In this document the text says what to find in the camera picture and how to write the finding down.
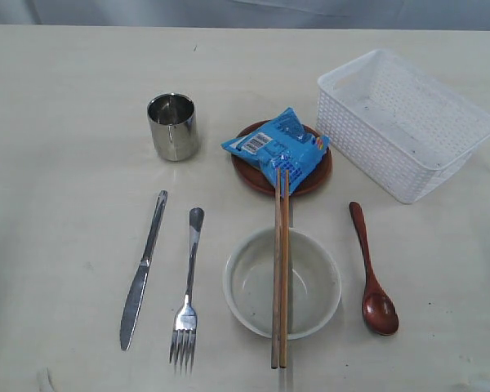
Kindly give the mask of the brown wooden plate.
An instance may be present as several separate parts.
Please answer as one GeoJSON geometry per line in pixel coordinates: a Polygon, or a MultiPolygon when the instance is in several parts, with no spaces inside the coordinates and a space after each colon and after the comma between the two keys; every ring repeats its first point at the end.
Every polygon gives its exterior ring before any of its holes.
{"type": "MultiPolygon", "coordinates": [[[[252,131],[256,130],[261,125],[267,123],[268,121],[262,121],[253,123],[252,125],[243,129],[237,137],[245,136],[252,131]]],[[[306,131],[313,133],[314,135],[319,135],[316,131],[310,127],[305,127],[306,131]]],[[[234,169],[241,177],[242,181],[253,188],[254,190],[261,192],[263,194],[268,194],[270,196],[274,195],[274,185],[271,185],[262,174],[262,172],[256,167],[250,165],[245,160],[236,157],[231,154],[231,161],[234,165],[234,169]]],[[[332,153],[327,148],[327,152],[323,156],[322,161],[318,166],[311,172],[311,174],[300,184],[293,195],[303,195],[316,190],[320,185],[326,182],[329,175],[332,173],[332,153]]]]}

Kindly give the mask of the blue snack packet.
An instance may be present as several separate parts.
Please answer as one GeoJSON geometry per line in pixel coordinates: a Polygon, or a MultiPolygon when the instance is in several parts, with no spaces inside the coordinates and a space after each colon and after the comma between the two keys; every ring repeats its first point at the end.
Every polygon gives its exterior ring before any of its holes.
{"type": "Polygon", "coordinates": [[[266,180],[275,185],[277,172],[289,172],[289,193],[322,161],[330,140],[325,135],[307,131],[293,108],[266,122],[251,133],[227,140],[222,149],[259,169],[266,180]]]}

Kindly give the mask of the stainless steel cup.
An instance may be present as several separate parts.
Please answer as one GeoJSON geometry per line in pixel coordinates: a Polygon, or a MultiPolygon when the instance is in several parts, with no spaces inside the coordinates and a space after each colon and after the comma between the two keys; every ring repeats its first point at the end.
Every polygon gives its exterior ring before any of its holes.
{"type": "Polygon", "coordinates": [[[179,93],[156,96],[147,106],[147,118],[157,155],[179,162],[199,148],[194,102],[179,93]]]}

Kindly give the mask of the pale green ceramic bowl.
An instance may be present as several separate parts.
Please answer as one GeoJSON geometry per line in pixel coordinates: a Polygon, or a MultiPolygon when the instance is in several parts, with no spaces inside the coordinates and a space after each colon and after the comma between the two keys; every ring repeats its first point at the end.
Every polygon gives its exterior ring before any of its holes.
{"type": "MultiPolygon", "coordinates": [[[[330,253],[297,229],[290,230],[290,340],[324,327],[341,300],[341,277],[330,253]]],[[[274,227],[257,230],[231,253],[223,273],[225,301],[248,330],[265,338],[272,332],[274,227]]]]}

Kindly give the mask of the silver metal utensil handle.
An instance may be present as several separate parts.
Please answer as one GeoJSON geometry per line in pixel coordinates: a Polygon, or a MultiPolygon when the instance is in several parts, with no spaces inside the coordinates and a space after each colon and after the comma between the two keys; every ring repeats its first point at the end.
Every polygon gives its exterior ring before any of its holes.
{"type": "Polygon", "coordinates": [[[198,316],[192,306],[194,270],[204,215],[201,207],[194,207],[189,211],[189,268],[184,302],[176,312],[173,321],[169,351],[169,363],[173,363],[175,367],[180,366],[180,368],[187,368],[194,362],[198,325],[198,316]]]}

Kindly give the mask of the dark metal knife handle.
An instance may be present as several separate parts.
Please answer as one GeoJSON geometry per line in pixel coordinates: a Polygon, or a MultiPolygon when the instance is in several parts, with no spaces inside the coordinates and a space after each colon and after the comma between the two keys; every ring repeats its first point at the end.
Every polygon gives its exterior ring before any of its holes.
{"type": "Polygon", "coordinates": [[[167,204],[167,198],[168,192],[166,190],[161,190],[158,194],[158,200],[154,209],[154,215],[146,240],[145,249],[127,294],[119,329],[120,348],[122,351],[127,351],[129,349],[136,328],[145,293],[145,286],[149,276],[154,247],[163,219],[165,206],[167,204]]]}

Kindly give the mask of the wooden chopstick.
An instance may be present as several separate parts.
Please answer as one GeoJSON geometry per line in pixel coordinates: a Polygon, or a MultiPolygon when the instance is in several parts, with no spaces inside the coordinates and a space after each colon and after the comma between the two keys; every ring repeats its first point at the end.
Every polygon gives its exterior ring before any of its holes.
{"type": "Polygon", "coordinates": [[[279,366],[287,367],[288,358],[288,274],[289,274],[289,198],[290,171],[284,172],[283,200],[281,201],[281,294],[280,294],[280,348],[279,366]]]}
{"type": "Polygon", "coordinates": [[[273,267],[273,305],[272,305],[272,337],[271,337],[271,368],[278,368],[279,361],[279,330],[280,330],[280,259],[281,259],[281,173],[276,171],[274,187],[274,267],[273,267]]]}

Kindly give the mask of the brown wooden spoon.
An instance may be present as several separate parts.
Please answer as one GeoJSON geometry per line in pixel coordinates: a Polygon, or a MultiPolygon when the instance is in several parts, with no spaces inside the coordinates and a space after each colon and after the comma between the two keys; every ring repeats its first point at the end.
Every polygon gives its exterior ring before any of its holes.
{"type": "Polygon", "coordinates": [[[363,209],[359,203],[352,201],[349,204],[349,210],[359,238],[366,276],[362,299],[363,320],[367,327],[376,334],[393,335],[399,329],[399,317],[393,301],[383,290],[374,274],[363,209]]]}

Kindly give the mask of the white perforated plastic basket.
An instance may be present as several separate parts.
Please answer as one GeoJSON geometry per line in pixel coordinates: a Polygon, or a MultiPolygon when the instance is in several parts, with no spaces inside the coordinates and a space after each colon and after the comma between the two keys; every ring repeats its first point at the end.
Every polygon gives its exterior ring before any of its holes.
{"type": "Polygon", "coordinates": [[[490,137],[490,114],[392,51],[318,78],[316,129],[404,204],[453,176],[490,137]]]}

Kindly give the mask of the white backdrop curtain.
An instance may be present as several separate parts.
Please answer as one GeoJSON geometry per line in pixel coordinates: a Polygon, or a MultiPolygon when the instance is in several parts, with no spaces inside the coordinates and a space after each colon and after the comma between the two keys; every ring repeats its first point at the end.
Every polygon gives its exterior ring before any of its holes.
{"type": "Polygon", "coordinates": [[[490,1],[0,1],[0,25],[490,31],[490,1]]]}

